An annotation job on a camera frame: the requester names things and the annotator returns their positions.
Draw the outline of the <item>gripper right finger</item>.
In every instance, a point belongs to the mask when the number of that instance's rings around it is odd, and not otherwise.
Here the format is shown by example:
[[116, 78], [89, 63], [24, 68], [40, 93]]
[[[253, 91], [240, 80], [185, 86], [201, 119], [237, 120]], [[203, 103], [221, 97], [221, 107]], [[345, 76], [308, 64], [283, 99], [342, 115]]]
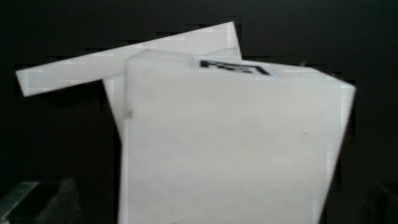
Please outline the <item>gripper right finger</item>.
[[359, 224], [398, 224], [398, 182], [384, 182], [366, 193]]

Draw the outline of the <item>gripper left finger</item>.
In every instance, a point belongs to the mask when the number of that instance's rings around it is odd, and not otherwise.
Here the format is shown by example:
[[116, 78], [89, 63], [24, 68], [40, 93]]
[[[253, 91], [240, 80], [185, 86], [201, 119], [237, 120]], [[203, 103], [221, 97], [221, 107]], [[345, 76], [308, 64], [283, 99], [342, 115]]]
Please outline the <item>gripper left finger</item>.
[[0, 224], [82, 224], [77, 183], [24, 181], [0, 198]]

